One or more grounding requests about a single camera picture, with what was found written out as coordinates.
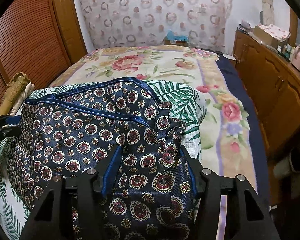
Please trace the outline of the blue item box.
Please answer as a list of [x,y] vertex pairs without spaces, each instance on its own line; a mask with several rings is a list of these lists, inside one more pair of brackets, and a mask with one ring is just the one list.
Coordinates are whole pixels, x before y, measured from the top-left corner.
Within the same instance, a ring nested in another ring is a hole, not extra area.
[[185,35],[178,35],[176,32],[169,30],[164,37],[164,45],[188,46],[189,38]]

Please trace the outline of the gold brown patterned cloth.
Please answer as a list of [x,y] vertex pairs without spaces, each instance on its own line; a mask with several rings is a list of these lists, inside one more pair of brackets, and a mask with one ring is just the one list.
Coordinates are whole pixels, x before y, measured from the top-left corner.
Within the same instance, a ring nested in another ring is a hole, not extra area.
[[17,98],[30,83],[29,77],[23,73],[16,73],[6,86],[6,91],[0,104],[0,116],[7,115],[15,105]]

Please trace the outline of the wooden sideboard cabinet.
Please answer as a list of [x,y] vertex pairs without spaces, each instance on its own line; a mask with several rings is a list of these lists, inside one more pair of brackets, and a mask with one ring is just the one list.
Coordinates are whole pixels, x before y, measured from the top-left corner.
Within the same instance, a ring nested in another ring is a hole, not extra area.
[[300,74],[277,53],[236,31],[236,69],[256,109],[268,156],[300,127]]

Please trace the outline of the circle pattern sheer curtain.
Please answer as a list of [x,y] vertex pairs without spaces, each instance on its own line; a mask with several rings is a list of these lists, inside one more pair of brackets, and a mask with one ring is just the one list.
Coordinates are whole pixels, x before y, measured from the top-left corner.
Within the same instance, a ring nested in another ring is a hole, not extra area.
[[157,46],[169,32],[223,51],[233,0],[79,0],[94,48]]

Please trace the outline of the cardboard box floral cloth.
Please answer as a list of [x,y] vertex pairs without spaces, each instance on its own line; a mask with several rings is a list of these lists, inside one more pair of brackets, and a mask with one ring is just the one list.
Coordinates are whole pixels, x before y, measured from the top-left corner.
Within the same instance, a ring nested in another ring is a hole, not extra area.
[[290,38],[290,32],[270,24],[268,26],[258,24],[254,27],[254,36],[263,44],[277,48],[284,46]]

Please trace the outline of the pink kettle jug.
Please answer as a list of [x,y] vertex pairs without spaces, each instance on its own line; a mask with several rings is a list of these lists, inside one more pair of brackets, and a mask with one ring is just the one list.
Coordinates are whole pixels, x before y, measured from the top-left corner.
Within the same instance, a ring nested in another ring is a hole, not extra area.
[[296,46],[294,50],[293,59],[291,61],[293,67],[300,71],[300,45]]

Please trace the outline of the floral bed blanket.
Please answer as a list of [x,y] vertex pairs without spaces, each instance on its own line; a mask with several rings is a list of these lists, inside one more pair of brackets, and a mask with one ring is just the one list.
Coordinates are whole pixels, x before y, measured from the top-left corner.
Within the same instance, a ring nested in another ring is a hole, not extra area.
[[49,89],[134,77],[146,82],[171,114],[186,123],[184,144],[193,158],[217,174],[247,176],[269,204],[266,154],[257,114],[238,72],[219,54],[178,46],[112,47],[92,51]]

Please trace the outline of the brown louvered wardrobe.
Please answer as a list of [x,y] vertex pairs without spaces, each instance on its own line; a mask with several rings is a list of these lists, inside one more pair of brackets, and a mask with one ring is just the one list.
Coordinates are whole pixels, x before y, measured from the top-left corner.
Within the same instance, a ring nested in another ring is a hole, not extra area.
[[16,73],[46,88],[86,54],[74,0],[14,0],[0,18],[0,104]]

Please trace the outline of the cream yellow cloth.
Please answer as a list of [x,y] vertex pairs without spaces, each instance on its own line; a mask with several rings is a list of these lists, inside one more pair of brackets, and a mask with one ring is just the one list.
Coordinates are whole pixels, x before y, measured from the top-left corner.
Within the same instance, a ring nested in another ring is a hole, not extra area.
[[9,113],[10,116],[15,116],[17,114],[24,100],[28,98],[30,94],[32,94],[34,87],[35,84],[31,82],[28,85],[26,85],[25,89],[19,94],[16,101],[14,102],[14,105]]

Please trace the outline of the beige side curtain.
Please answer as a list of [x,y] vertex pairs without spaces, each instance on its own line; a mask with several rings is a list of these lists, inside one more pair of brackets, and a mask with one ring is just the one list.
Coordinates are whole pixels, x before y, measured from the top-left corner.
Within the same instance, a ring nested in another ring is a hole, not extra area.
[[260,24],[269,26],[275,23],[273,0],[261,0]]

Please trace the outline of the navy patterned satin shirt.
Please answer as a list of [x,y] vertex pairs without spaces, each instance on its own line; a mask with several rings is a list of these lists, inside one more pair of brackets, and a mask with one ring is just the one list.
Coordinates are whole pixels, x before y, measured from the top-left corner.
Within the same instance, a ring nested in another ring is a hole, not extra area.
[[78,177],[117,146],[122,159],[100,203],[98,239],[188,239],[194,200],[180,154],[185,124],[146,83],[119,78],[27,99],[8,177],[30,216],[21,239],[83,239]]

